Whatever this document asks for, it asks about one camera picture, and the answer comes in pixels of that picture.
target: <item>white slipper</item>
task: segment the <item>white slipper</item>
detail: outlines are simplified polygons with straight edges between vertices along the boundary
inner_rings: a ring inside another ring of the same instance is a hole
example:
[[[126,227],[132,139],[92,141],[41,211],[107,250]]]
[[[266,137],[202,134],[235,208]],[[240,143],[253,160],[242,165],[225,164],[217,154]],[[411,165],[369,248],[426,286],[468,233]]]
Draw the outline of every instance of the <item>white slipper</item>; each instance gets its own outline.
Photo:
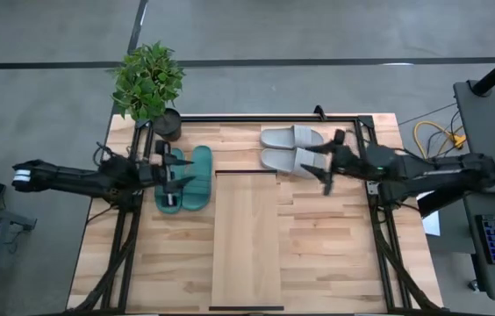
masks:
[[[262,144],[277,149],[294,149],[321,145],[324,138],[308,126],[294,125],[291,128],[266,129],[262,131]]]
[[[323,154],[316,154],[302,148],[294,150],[263,149],[262,151],[262,165],[265,168],[304,178],[314,178],[313,174],[300,166],[301,164],[325,168],[326,157]]]

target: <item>black plant pot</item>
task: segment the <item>black plant pot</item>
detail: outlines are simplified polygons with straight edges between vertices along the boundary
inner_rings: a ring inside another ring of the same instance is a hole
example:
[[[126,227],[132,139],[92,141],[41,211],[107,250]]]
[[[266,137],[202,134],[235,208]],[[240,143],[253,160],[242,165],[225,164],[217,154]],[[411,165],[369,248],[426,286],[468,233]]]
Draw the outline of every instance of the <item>black plant pot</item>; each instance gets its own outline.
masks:
[[[174,109],[166,109],[165,113],[152,120],[154,132],[167,141],[176,141],[181,137],[181,116]]]

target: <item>concrete floor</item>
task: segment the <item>concrete floor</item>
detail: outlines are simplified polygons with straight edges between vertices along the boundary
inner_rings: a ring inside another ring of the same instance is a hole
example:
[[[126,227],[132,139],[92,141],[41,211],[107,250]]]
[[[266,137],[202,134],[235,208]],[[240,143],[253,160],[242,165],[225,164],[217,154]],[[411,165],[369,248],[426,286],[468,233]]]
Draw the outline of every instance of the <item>concrete floor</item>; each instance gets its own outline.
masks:
[[[0,62],[118,61],[138,0],[0,0]],[[150,0],[139,43],[162,40],[182,60],[495,56],[495,1]],[[454,102],[452,84],[495,65],[188,68],[181,113],[395,112],[404,122]],[[109,125],[113,80],[102,69],[0,70],[0,182],[11,165],[41,158],[93,168]],[[444,126],[449,107],[422,119]],[[412,129],[405,147],[418,153]],[[420,130],[423,142],[433,131]],[[434,143],[438,149],[441,140]],[[8,188],[7,205],[39,219],[4,250],[0,315],[63,310],[90,200]],[[495,302],[465,288],[470,258],[433,253],[445,306],[495,314]]]

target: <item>wooden board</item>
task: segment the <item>wooden board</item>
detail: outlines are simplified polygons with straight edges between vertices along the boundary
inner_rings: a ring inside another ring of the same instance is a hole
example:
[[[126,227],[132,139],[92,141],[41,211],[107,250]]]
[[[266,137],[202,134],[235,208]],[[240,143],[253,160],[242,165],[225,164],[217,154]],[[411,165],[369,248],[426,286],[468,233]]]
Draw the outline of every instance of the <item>wooden board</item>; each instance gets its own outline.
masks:
[[[373,118],[378,142],[402,147],[395,115],[373,114]],[[186,157],[190,157],[195,146],[209,146],[215,170],[261,169],[261,130],[289,125],[188,123],[183,124],[182,138],[172,145],[181,148]],[[336,128],[353,128],[349,123],[334,122],[304,125],[314,128],[326,140],[333,138]],[[132,136],[133,121],[116,116],[107,145],[126,155]],[[347,143],[356,152],[353,134],[347,134]],[[334,180],[331,196],[324,197],[317,180],[277,177],[284,312],[385,312],[364,184],[344,176]],[[127,312],[208,312],[212,301],[215,197],[214,191],[211,202],[199,212],[166,215],[156,209],[153,190],[147,190]],[[105,208],[103,201],[94,201],[90,216]],[[115,219],[116,213],[108,212],[87,226],[69,307],[82,302],[103,275]],[[441,305],[419,214],[403,207],[394,212],[394,219],[405,267],[429,298]],[[393,270],[391,279],[398,300]],[[118,287],[113,295],[118,295]]]
[[[216,184],[212,306],[280,306],[276,175],[220,174]]]

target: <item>green slipper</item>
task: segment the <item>green slipper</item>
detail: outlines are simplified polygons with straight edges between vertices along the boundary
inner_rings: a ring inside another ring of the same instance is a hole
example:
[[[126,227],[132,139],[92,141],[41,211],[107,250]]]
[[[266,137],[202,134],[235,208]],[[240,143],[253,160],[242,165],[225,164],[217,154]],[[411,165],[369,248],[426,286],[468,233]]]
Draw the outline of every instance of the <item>green slipper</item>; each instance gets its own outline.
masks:
[[[183,160],[185,157],[183,151],[179,148],[171,149],[171,154],[174,155],[177,159],[181,159],[181,160]],[[172,165],[169,168],[174,174],[174,180],[183,178],[183,173],[185,172],[185,166]],[[182,193],[176,192],[173,193],[173,195],[176,197],[176,204],[173,206],[168,206],[168,201],[167,201],[168,195],[164,194],[161,185],[156,185],[156,187],[154,188],[154,200],[156,201],[156,207],[158,207],[158,210],[160,210],[160,212],[166,214],[175,214],[179,212],[182,203]]]
[[[185,176],[195,179],[183,187],[182,207],[189,211],[198,211],[209,204],[212,184],[212,151],[207,146],[197,146],[191,155],[193,164],[185,172]]]

